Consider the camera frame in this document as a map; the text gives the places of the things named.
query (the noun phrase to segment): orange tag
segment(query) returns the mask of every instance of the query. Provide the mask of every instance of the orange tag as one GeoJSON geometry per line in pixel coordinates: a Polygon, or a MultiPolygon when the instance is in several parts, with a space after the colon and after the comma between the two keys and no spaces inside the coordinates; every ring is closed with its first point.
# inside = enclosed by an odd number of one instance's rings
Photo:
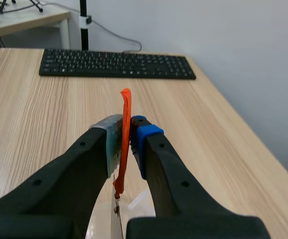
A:
{"type": "Polygon", "coordinates": [[[119,195],[124,192],[124,179],[127,165],[127,156],[129,148],[129,128],[130,128],[130,114],[131,114],[131,93],[128,88],[123,89],[121,95],[124,99],[124,109],[123,109],[123,128],[122,128],[122,146],[120,153],[120,163],[119,163],[119,172],[118,177],[113,182],[115,187],[115,198],[119,198],[119,195]]]}

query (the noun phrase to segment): keyboard key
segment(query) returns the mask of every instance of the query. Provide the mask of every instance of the keyboard key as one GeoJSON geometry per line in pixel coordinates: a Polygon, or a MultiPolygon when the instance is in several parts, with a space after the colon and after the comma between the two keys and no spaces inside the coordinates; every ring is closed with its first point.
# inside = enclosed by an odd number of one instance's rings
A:
{"type": "Polygon", "coordinates": [[[42,66],[45,68],[57,68],[60,64],[43,64],[42,66]]]}
{"type": "Polygon", "coordinates": [[[45,63],[55,63],[55,60],[45,60],[45,63]]]}
{"type": "Polygon", "coordinates": [[[50,72],[50,68],[41,68],[41,72],[50,72]]]}

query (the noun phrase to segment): wooden table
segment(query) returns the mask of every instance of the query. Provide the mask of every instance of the wooden table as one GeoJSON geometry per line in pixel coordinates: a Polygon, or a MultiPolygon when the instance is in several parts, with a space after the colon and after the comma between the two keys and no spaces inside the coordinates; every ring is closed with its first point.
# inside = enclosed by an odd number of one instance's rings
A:
{"type": "MultiPolygon", "coordinates": [[[[5,11],[32,5],[28,0],[8,1],[5,11]]],[[[0,14],[0,36],[28,30],[39,26],[58,27],[60,29],[62,48],[70,49],[68,19],[70,12],[54,5],[42,6],[43,12],[34,6],[28,9],[0,14]]]]}
{"type": "MultiPolygon", "coordinates": [[[[62,154],[90,125],[121,113],[119,91],[129,87],[132,115],[145,115],[164,129],[214,199],[233,212],[260,217],[273,238],[288,239],[288,172],[193,62],[196,81],[40,77],[42,54],[0,49],[0,197],[62,154]]],[[[96,205],[110,203],[111,183],[96,205]]],[[[130,156],[122,203],[145,189],[130,156]]]]}

